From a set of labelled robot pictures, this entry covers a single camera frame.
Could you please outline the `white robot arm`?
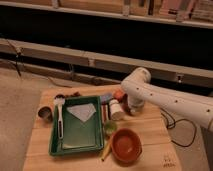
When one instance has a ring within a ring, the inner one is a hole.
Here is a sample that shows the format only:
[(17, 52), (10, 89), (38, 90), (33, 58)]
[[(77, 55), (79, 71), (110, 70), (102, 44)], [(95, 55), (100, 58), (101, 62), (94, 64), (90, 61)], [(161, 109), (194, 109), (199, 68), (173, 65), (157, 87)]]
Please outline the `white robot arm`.
[(121, 87), (128, 95), (128, 105), (137, 108), (148, 101), (170, 112), (200, 124), (213, 132), (213, 98), (150, 84), (151, 74), (143, 68), (136, 68), (122, 82)]

